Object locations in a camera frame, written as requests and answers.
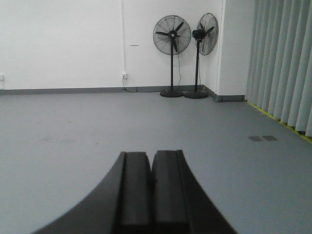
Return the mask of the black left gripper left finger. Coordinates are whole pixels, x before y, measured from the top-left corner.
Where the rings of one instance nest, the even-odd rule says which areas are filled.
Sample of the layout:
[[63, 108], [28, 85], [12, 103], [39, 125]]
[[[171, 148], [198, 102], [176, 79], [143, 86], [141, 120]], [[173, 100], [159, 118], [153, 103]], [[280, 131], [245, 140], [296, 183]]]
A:
[[38, 234], [130, 234], [151, 224], [151, 171], [145, 152], [121, 152], [104, 179]]

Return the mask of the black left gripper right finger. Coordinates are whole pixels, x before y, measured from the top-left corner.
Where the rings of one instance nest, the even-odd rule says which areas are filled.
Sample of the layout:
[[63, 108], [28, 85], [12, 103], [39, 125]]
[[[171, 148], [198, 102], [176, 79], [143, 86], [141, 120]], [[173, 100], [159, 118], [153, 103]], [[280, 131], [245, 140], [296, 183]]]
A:
[[181, 150], [159, 150], [152, 174], [155, 234], [234, 234], [192, 173]]

